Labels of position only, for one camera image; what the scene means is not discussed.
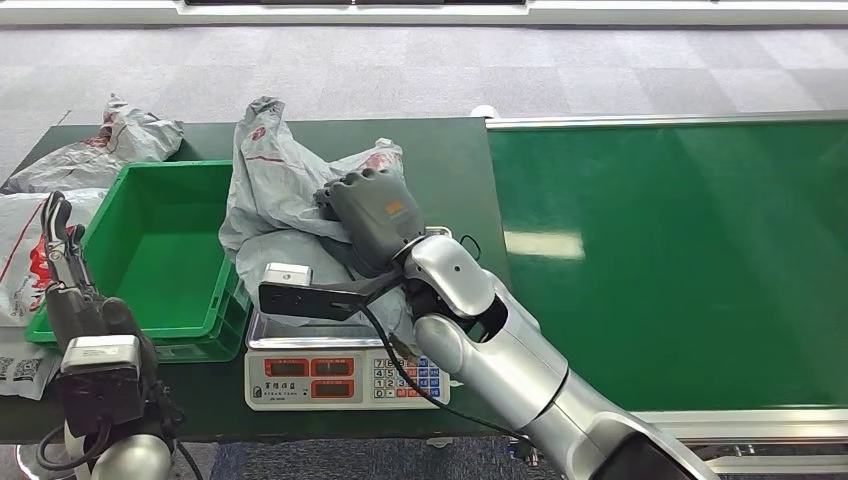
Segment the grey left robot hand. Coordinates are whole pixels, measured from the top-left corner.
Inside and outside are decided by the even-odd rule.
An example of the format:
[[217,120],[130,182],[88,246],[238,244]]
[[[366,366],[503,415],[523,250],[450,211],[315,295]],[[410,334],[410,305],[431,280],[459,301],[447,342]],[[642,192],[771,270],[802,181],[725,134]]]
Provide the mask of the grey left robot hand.
[[153,344],[123,300],[105,297],[97,290],[82,250],[85,227],[81,224],[69,227],[71,213],[71,203],[62,192],[54,191],[40,214],[50,274],[44,298],[57,344],[64,351],[77,337],[133,335],[140,344],[141,377],[153,383],[158,369]]

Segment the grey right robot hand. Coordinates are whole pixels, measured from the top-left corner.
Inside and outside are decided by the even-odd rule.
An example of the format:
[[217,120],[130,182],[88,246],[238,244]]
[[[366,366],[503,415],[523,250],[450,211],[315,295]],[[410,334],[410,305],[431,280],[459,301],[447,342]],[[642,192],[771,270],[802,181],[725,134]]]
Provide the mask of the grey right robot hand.
[[324,250],[366,278],[393,268],[394,260],[426,235],[419,206],[404,180],[366,168],[326,183],[313,200],[323,219],[340,224],[346,241],[321,237]]

